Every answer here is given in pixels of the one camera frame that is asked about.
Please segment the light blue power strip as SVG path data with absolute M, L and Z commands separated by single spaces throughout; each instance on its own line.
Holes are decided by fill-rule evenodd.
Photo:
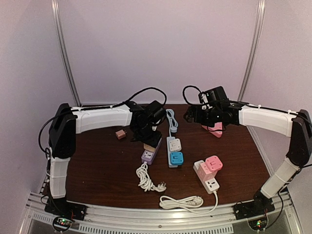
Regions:
M 184 163 L 184 156 L 182 153 L 181 141 L 179 138 L 169 136 L 167 141 L 167 155 L 168 155 L 168 167 L 177 168 Z

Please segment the beige patterned cube plug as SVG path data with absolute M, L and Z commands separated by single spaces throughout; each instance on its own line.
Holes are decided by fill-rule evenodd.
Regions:
M 144 150 L 147 150 L 147 151 L 150 151 L 150 152 L 154 152 L 156 150 L 155 147 L 152 147 L 152 146 L 150 146 L 148 144 L 145 144 L 145 143 L 143 144 L 143 148 L 144 148 Z

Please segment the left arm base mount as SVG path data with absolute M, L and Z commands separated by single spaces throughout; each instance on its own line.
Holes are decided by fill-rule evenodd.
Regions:
M 68 202 L 65 197 L 54 199 L 49 197 L 44 210 L 47 213 L 62 216 L 70 220 L 84 220 L 86 205 Z

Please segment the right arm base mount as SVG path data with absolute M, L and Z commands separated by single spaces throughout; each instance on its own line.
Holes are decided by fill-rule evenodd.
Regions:
M 252 201 L 237 202 L 234 207 L 237 220 L 264 215 L 265 212 L 275 210 L 272 198 L 267 198 L 259 190 L 254 194 Z

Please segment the white cube plug adapter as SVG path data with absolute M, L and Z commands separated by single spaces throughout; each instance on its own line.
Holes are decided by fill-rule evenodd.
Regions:
M 181 151 L 182 146 L 181 146 L 181 141 L 179 138 L 175 138 L 169 141 L 169 150 L 171 152 L 179 152 Z

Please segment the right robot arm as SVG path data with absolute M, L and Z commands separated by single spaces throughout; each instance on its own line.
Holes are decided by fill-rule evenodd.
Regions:
M 268 200 L 283 190 L 287 184 L 304 168 L 310 167 L 312 155 L 312 122 L 309 112 L 279 110 L 254 105 L 248 102 L 230 100 L 222 86 L 207 91 L 198 91 L 198 103 L 188 104 L 184 114 L 187 122 L 194 122 L 207 127 L 222 123 L 245 126 L 249 129 L 268 133 L 269 140 L 274 136 L 288 140 L 286 154 L 275 172 L 254 195 L 250 211 L 254 215 L 262 214 L 269 206 Z

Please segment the pink small plug adapter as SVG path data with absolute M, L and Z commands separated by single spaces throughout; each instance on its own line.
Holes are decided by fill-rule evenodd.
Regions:
M 124 139 L 127 137 L 127 131 L 125 130 L 119 130 L 115 132 L 115 135 L 117 137 L 118 140 Z

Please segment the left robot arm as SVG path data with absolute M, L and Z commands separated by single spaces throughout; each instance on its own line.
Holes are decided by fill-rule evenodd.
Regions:
M 156 128 L 166 118 L 164 103 L 154 100 L 148 105 L 139 105 L 130 97 L 113 105 L 71 107 L 68 103 L 59 106 L 49 125 L 48 147 L 42 148 L 50 162 L 51 208 L 59 216 L 70 212 L 70 205 L 62 200 L 66 196 L 68 164 L 76 151 L 76 135 L 107 127 L 129 127 L 133 141 L 140 141 L 152 148 L 158 146 L 162 134 Z

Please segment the purple power strip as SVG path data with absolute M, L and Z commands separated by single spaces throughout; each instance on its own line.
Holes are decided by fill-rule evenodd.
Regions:
M 156 149 L 152 151 L 145 150 L 141 156 L 141 163 L 146 163 L 148 165 L 151 165 L 159 151 L 159 148 L 161 146 L 162 139 L 159 140 L 158 145 Z

